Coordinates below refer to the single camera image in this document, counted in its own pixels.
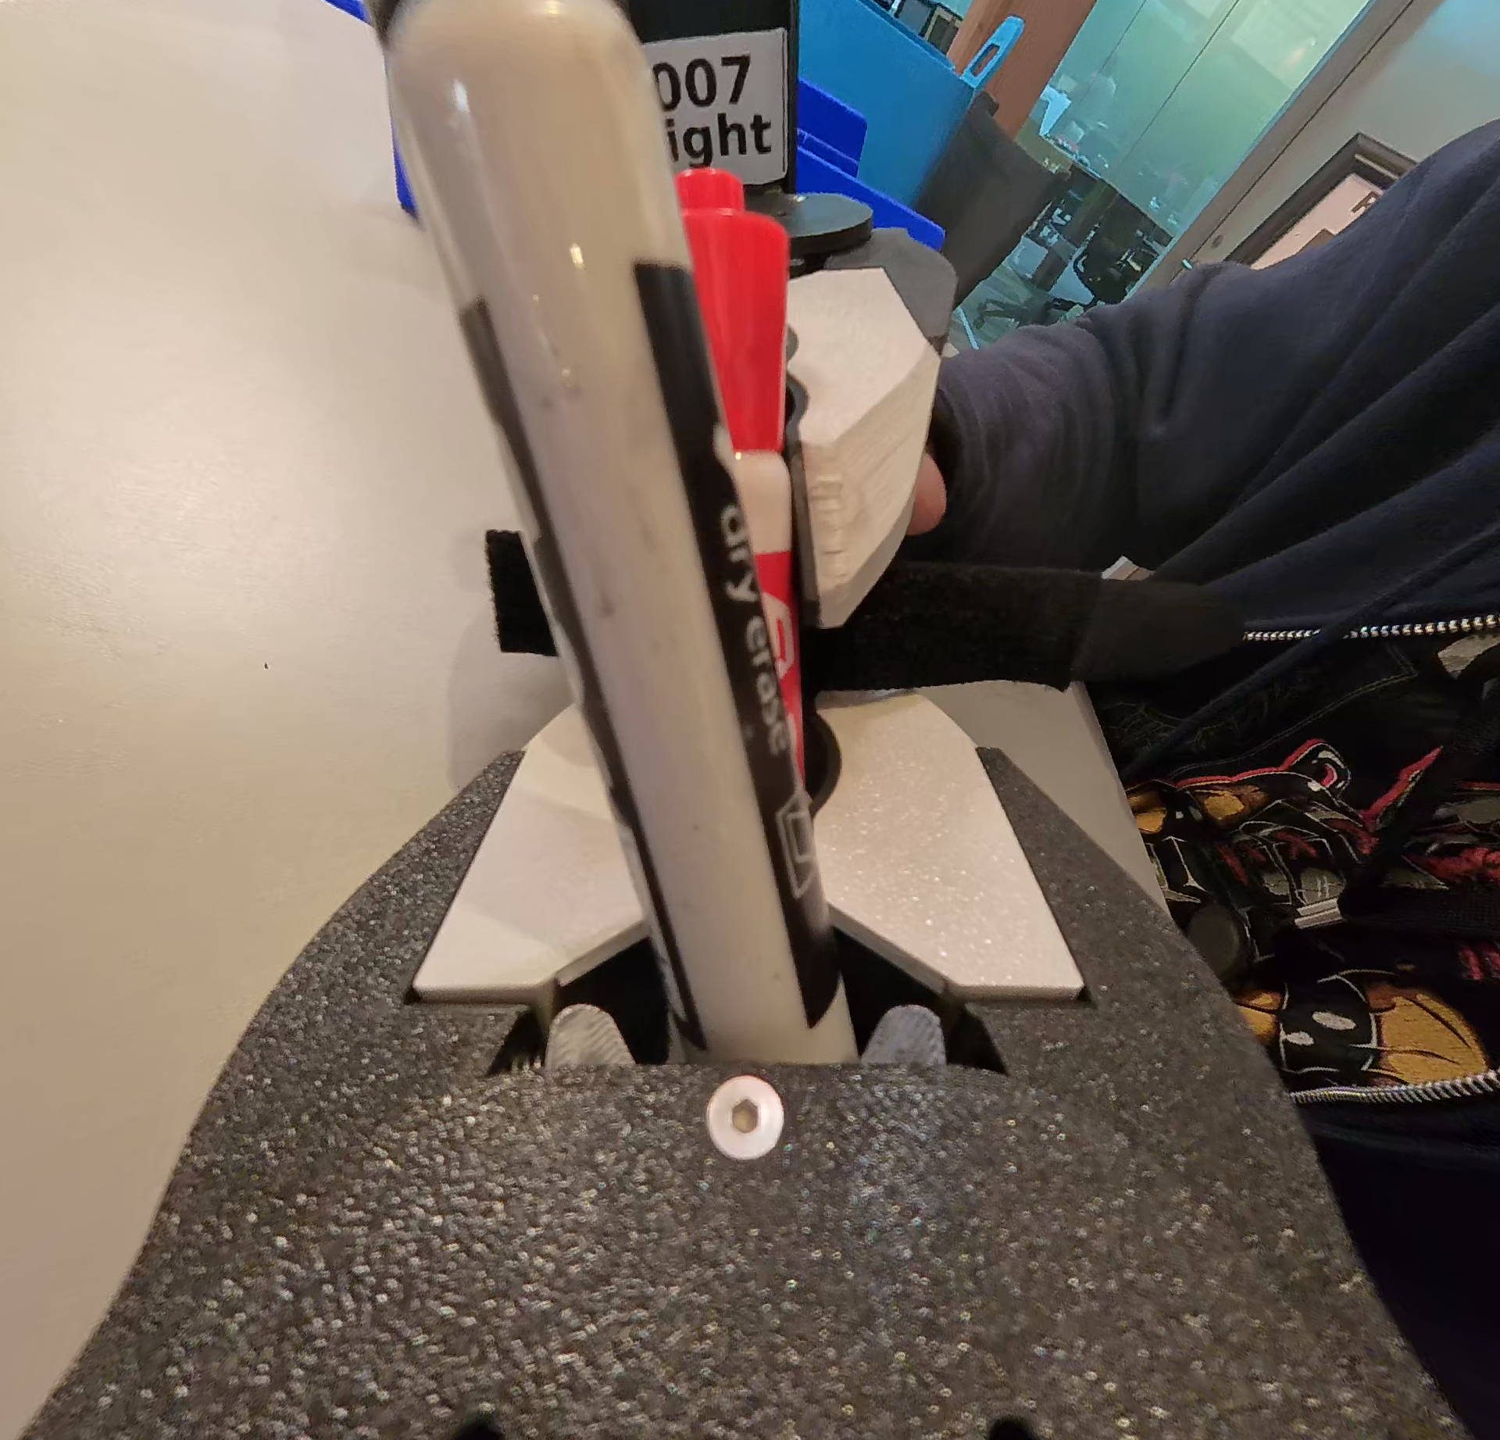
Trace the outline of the blue plastic bin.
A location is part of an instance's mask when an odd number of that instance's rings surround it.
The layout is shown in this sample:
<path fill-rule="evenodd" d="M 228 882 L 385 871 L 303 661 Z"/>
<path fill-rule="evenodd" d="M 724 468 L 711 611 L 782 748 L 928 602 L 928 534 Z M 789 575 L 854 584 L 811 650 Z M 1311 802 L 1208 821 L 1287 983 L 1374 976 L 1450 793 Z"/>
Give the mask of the blue plastic bin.
<path fill-rule="evenodd" d="M 323 0 L 365 21 L 362 0 Z M 946 231 L 900 199 L 859 178 L 868 121 L 811 80 L 798 80 L 798 155 L 800 192 L 836 192 L 871 208 L 873 228 L 905 229 L 914 240 L 941 249 Z"/>

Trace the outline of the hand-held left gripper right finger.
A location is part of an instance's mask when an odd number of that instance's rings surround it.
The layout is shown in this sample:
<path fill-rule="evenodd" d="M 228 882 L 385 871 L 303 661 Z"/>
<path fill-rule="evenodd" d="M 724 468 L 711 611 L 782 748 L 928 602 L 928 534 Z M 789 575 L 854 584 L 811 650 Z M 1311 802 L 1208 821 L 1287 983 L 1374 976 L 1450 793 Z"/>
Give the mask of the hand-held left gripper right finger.
<path fill-rule="evenodd" d="M 918 693 L 825 696 L 836 773 L 814 814 L 836 925 L 962 1001 L 1075 1001 L 1078 962 L 978 748 Z"/>

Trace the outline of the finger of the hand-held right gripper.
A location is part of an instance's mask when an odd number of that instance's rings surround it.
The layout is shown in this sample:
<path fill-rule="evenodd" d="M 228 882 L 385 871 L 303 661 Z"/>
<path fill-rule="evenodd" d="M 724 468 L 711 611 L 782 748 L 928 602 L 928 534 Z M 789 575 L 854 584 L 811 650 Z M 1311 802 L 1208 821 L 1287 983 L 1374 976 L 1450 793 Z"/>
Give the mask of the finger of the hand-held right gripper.
<path fill-rule="evenodd" d="M 841 627 L 909 532 L 939 352 L 882 269 L 823 269 L 788 288 L 802 614 Z"/>

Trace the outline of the black office chair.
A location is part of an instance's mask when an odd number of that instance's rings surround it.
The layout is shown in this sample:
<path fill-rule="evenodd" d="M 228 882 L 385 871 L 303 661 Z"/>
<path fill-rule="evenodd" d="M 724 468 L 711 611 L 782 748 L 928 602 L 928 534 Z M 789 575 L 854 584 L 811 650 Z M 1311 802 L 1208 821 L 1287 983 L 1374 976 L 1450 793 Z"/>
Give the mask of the black office chair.
<path fill-rule="evenodd" d="M 1003 263 L 1066 187 L 1066 172 L 1005 133 L 989 90 L 978 89 L 925 190 L 927 215 L 946 231 L 955 304 Z"/>

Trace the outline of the person's torso in navy hoodie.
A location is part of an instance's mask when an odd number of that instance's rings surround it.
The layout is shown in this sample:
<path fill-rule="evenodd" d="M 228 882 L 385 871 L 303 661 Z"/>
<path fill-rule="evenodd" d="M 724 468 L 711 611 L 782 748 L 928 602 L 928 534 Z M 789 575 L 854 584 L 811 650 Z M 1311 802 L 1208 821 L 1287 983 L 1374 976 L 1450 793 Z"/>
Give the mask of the person's torso in navy hoodie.
<path fill-rule="evenodd" d="M 1499 1429 L 1497 611 L 1091 686 L 1172 921 L 1472 1436 Z"/>

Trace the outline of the black dry erase marker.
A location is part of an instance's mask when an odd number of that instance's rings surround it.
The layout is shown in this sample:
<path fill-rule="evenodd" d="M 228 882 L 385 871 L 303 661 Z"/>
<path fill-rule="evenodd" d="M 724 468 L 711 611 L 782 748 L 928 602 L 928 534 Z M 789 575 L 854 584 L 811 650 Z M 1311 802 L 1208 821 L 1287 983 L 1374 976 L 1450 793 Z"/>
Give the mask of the black dry erase marker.
<path fill-rule="evenodd" d="M 362 0 L 535 581 L 700 1055 L 852 1064 L 814 818 L 620 0 Z"/>

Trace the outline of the red dry erase marker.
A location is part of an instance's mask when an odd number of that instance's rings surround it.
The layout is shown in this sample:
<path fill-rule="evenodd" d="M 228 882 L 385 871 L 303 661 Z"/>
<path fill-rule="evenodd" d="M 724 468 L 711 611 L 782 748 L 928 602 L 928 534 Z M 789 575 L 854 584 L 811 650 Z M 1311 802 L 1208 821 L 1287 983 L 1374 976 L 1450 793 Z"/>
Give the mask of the red dry erase marker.
<path fill-rule="evenodd" d="M 784 454 L 786 294 L 791 240 L 745 206 L 743 183 L 716 167 L 675 174 L 700 313 L 715 363 L 738 490 L 757 557 L 775 670 L 806 768 L 795 493 Z"/>

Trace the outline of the person's right forearm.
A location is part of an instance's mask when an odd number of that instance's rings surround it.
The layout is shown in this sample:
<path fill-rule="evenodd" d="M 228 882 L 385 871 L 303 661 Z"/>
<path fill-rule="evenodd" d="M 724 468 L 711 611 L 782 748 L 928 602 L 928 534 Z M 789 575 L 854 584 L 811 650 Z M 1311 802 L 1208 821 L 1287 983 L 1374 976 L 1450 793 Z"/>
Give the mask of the person's right forearm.
<path fill-rule="evenodd" d="M 1119 557 L 1304 627 L 1497 604 L 1499 128 L 1440 147 L 1315 249 L 1219 262 L 943 367 L 948 484 L 911 559 Z"/>

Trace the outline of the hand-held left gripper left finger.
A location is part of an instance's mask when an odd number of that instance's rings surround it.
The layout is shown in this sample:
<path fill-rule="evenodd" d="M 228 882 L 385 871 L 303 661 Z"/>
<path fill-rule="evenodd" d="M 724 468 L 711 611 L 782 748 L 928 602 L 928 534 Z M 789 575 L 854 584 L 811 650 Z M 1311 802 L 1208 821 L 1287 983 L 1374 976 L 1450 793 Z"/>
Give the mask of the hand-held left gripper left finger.
<path fill-rule="evenodd" d="M 647 923 L 576 707 L 524 750 L 415 976 L 428 1003 L 549 1003 Z"/>

